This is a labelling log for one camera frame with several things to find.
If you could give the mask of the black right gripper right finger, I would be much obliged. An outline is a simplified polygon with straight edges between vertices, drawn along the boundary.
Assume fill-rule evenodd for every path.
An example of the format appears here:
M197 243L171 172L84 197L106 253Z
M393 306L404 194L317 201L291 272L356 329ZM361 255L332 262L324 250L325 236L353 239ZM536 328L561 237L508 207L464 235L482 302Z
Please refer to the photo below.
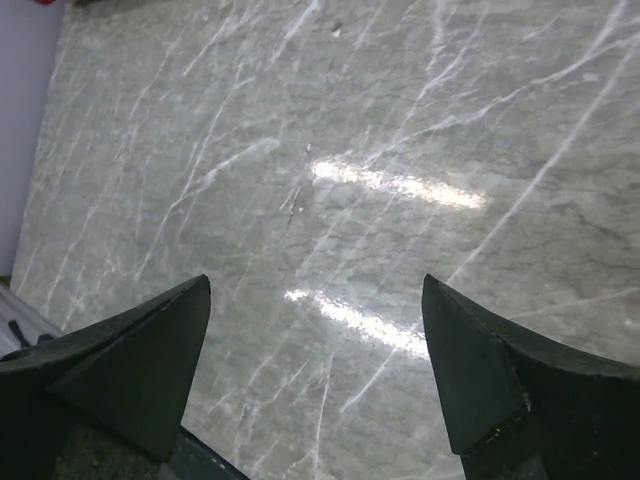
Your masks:
M551 340L431 275L422 315L466 478L638 478L638 367Z

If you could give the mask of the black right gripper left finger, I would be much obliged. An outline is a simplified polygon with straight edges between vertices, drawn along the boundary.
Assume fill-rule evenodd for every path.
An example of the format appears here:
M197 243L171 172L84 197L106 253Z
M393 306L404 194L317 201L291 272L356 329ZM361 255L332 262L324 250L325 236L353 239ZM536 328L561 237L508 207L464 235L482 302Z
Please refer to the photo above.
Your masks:
M179 437L211 286L140 305L1 356L5 479L156 479Z

